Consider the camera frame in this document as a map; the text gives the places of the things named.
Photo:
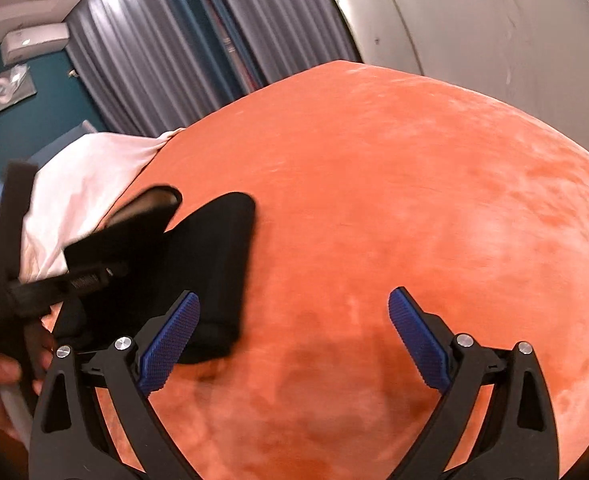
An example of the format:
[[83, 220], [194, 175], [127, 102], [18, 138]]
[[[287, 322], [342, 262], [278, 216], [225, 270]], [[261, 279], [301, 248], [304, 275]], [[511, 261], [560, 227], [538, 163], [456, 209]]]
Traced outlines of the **black pants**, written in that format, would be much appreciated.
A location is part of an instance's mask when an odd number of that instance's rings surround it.
[[63, 303], [55, 340], [78, 351], [104, 349], [165, 314], [188, 290], [198, 297], [200, 315], [180, 362], [229, 356], [241, 332], [255, 209], [250, 195], [226, 193], [172, 229], [133, 218], [69, 245], [63, 255], [70, 270], [102, 263], [113, 278], [98, 292]]

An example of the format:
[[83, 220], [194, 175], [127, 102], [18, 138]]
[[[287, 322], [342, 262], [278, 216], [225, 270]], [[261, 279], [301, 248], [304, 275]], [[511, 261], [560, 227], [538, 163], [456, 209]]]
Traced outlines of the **blue padded headboard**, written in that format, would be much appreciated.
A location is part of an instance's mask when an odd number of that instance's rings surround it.
[[38, 168], [42, 168], [64, 148], [80, 139], [81, 136], [97, 132], [98, 130], [88, 120], [83, 120], [80, 125], [72, 128], [63, 136], [53, 140], [52, 143], [49, 143], [44, 148], [41, 148], [38, 152], [29, 157], [28, 162], [36, 165]]

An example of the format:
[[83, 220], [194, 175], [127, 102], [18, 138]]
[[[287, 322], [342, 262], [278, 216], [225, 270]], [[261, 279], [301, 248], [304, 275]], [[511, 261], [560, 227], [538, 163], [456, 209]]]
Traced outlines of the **white bed sheet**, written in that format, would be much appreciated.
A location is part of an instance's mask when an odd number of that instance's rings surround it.
[[87, 133], [40, 168], [23, 221], [20, 281], [67, 270], [63, 248], [97, 228], [172, 136]]

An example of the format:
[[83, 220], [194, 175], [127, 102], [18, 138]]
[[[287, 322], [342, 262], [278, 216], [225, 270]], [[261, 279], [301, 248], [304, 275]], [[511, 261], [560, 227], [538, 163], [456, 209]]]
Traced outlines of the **white air conditioner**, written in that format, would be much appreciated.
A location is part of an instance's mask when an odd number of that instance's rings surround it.
[[5, 66], [63, 50], [70, 39], [66, 23], [33, 26], [8, 32], [0, 44]]

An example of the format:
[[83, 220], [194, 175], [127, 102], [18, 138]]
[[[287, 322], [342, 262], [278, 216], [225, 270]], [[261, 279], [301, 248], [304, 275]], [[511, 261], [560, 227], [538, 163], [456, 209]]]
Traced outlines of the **grey blue curtains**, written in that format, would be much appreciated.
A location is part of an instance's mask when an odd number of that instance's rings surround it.
[[113, 132], [153, 138], [360, 53], [334, 0], [82, 0], [68, 55]]

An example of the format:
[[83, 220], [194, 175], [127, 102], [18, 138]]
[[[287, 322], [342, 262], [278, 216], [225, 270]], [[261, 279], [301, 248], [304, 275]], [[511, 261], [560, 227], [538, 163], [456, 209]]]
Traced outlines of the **orange velvet bed cover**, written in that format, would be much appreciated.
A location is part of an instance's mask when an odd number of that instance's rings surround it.
[[227, 358], [174, 370], [152, 405], [208, 479], [382, 479], [436, 407], [388, 314], [405, 286], [456, 333], [531, 344], [560, 469], [589, 457], [589, 152], [501, 101], [348, 62], [177, 130], [96, 226], [154, 184], [178, 218], [256, 203], [244, 321]]

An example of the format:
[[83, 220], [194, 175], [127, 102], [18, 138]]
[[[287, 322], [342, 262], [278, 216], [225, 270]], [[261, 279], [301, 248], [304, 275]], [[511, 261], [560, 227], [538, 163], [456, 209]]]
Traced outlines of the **wall art picture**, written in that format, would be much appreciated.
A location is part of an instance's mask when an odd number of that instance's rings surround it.
[[0, 73], [0, 112], [37, 94], [29, 66], [17, 64]]

